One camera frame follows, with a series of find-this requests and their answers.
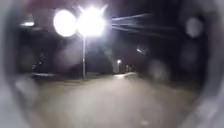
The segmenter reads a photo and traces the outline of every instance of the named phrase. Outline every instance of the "distant light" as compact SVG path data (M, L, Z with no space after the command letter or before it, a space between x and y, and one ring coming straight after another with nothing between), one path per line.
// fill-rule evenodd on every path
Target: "distant light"
M117 60L117 64L120 64L121 63L121 60Z
M100 36L103 34L106 21L103 18L105 8L96 9L90 7L87 10L81 9L82 14L78 19L77 29L81 35L85 36Z
M137 51L140 52L140 53L142 53L142 51L139 48L137 48Z
M120 75L114 75L114 77L116 77L117 79L123 79L125 78L126 74L120 74Z
M24 22L20 25L24 26L24 27L32 27L32 26L34 26L34 22L33 21L26 21L26 22Z
M68 10L58 11L54 16L53 24L55 31L63 37L74 35L77 29L76 18Z

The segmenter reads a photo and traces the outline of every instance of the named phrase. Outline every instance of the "road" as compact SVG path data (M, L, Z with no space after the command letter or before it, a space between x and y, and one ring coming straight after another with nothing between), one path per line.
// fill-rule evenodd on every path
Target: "road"
M174 128L196 97L135 75L42 82L39 94L35 111L48 128Z

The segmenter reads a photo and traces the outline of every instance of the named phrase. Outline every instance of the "street light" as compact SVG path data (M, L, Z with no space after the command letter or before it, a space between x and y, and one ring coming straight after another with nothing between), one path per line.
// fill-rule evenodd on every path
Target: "street light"
M137 52L142 53L142 51L139 48L137 48Z
M24 27L32 27L32 26L34 26L34 22L33 21L26 21L26 22L24 22L20 25L24 26Z
M56 12L53 19L53 25L55 31L63 37L74 35L77 29L75 16L65 9Z
M77 30L83 37L83 78L86 77L86 42L88 37L98 37L103 34L106 26L106 21L103 18L105 8L97 9L90 7L81 8L82 14L77 21Z

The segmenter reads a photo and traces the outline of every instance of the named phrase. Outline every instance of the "light pole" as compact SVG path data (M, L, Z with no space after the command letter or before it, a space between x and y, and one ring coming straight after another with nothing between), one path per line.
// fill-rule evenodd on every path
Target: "light pole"
M103 34L106 22L103 18L105 8L96 9L94 7L81 8L82 14L77 21L77 30L82 35L83 40L83 78L86 77L86 46L88 37L98 37Z
M117 72L120 72L120 64L121 64L121 60L117 60Z
M86 38L83 38L83 50L82 50L82 75L83 79L86 78Z

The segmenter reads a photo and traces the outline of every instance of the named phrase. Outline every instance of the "bright light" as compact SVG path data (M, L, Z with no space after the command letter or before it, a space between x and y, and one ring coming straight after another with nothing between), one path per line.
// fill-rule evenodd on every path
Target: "bright light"
M98 10L94 7L90 7L87 10L82 9L82 14L78 19L78 31L82 36L100 36L103 34L106 21L103 18L103 11L105 9Z
M120 74L120 75L114 75L115 78L117 79L123 79L126 74Z
M121 60L117 60L117 64L120 64L121 63Z
M34 22L33 21L27 21L27 22L24 22L22 24L20 24L21 26L24 26L24 27L31 27L34 25Z
M63 37L74 35L77 29L76 18L68 10L58 11L54 16L53 24L56 32Z

